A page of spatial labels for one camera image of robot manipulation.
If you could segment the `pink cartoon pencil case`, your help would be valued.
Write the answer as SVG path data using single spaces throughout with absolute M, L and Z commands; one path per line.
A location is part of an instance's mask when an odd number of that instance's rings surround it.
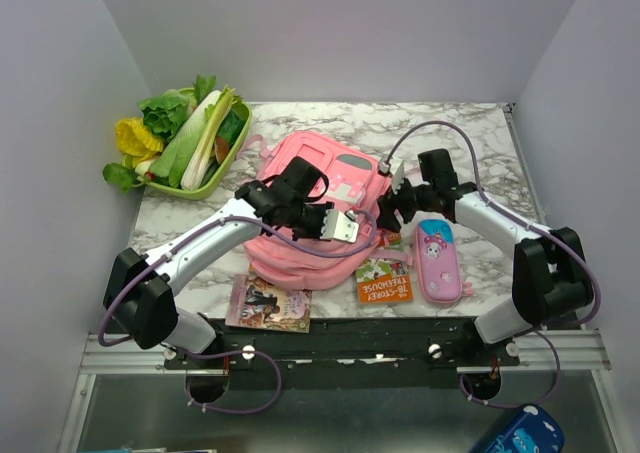
M 415 268 L 425 299 L 446 306 L 472 296 L 472 284 L 461 276 L 451 225 L 446 220 L 425 219 L 414 233 Z

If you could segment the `pink school backpack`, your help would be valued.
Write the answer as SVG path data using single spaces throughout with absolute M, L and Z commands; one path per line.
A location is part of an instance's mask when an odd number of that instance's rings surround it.
M 292 133 L 263 157 L 257 178 L 235 194 L 267 226 L 244 245 L 252 270 L 286 289 L 339 285 L 378 248 L 379 200 L 396 190 L 399 165 L 381 167 L 311 131 Z

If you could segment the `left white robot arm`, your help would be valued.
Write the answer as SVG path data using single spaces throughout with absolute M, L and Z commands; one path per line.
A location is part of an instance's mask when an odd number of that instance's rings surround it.
M 220 210 L 180 237 L 144 254 L 132 248 L 119 253 L 103 299 L 100 344 L 113 346 L 105 334 L 116 322 L 143 350 L 166 343 L 187 350 L 201 368 L 214 366 L 222 353 L 214 327 L 202 315 L 179 309 L 175 296 L 220 257 L 263 233 L 289 228 L 302 238 L 326 239 L 335 209 L 312 193 L 318 183 L 329 179 L 295 157 L 282 173 L 242 185 Z

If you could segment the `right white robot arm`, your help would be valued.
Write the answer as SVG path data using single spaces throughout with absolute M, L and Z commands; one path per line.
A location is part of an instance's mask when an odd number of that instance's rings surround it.
M 380 161 L 378 173 L 391 183 L 378 198 L 377 226 L 398 232 L 419 211 L 438 213 L 479 234 L 513 261 L 511 297 L 476 317 L 471 333 L 460 340 L 467 362 L 483 364 L 496 353 L 496 343 L 595 303 L 595 287 L 574 230 L 530 223 L 502 208 L 479 185 L 461 183 L 445 149 L 421 153 L 418 160 L 423 179 L 418 186 L 405 177 L 401 161 Z

